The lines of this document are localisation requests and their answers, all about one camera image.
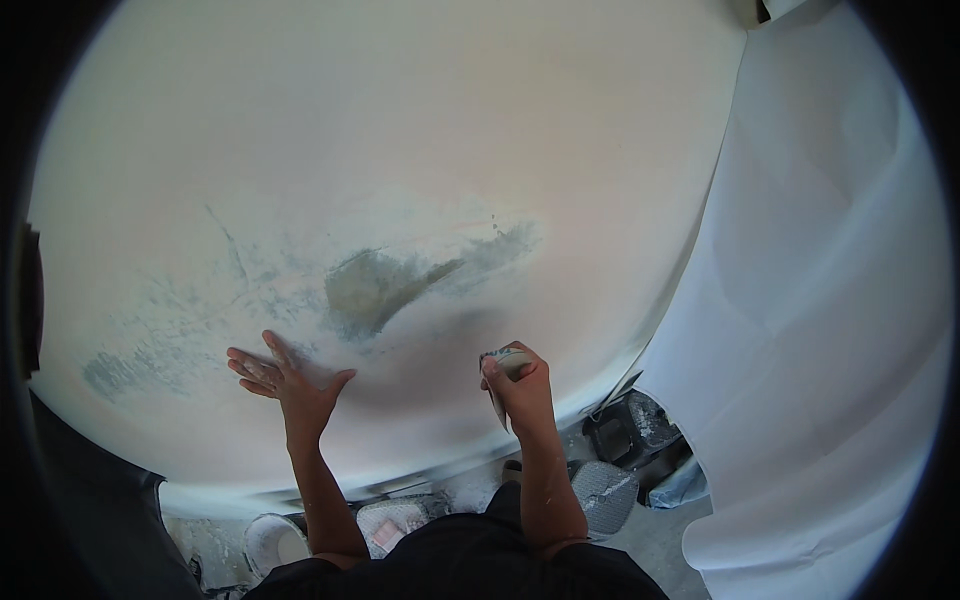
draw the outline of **plaster-covered bucket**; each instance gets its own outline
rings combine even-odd
[[[247,526],[244,556],[253,574],[262,579],[276,566],[309,558],[310,546],[306,536],[292,520],[266,513]]]

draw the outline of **floor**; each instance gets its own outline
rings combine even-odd
[[[588,440],[575,425],[561,432],[568,460],[595,459]],[[443,493],[453,513],[482,512],[499,486],[505,457],[449,479],[408,489],[412,493]],[[684,559],[681,540],[686,526],[712,512],[709,497],[670,511],[651,511],[635,505],[623,529],[600,545],[623,550],[656,581],[671,600],[707,600],[700,573]],[[215,597],[237,600],[256,584],[243,555],[245,520],[182,519],[165,516],[164,524],[184,559],[199,555],[203,566],[201,587],[219,589]]]

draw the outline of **right hand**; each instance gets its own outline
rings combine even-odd
[[[550,368],[537,353],[520,342],[511,342],[504,348],[518,348],[533,362],[520,369],[520,379],[511,381],[492,356],[483,358],[482,390],[492,389],[503,402],[510,416],[510,425],[521,441],[529,438],[557,435],[553,416],[553,397],[550,394]]]

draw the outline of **white plastic sheet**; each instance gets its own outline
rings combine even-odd
[[[943,192],[900,80],[846,4],[750,34],[703,226],[635,387],[714,514],[716,600],[844,598],[923,470],[952,346]]]

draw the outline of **left hand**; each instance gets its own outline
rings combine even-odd
[[[263,341],[274,355],[275,367],[237,348],[227,350],[230,358],[227,366],[244,377],[240,385],[248,391],[280,401],[289,450],[316,450],[320,434],[337,404],[337,396],[357,371],[338,372],[333,375],[330,385],[321,390],[310,385],[303,374],[294,369],[286,346],[272,331],[263,332]]]

